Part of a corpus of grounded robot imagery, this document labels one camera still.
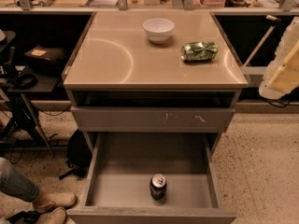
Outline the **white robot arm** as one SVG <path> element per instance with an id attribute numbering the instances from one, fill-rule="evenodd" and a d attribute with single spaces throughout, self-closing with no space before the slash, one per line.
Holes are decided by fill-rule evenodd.
<path id="1" fill-rule="evenodd" d="M 266 99 L 280 99 L 299 87 L 299 17 L 295 16 L 286 28 L 268 64 L 259 87 Z"/>

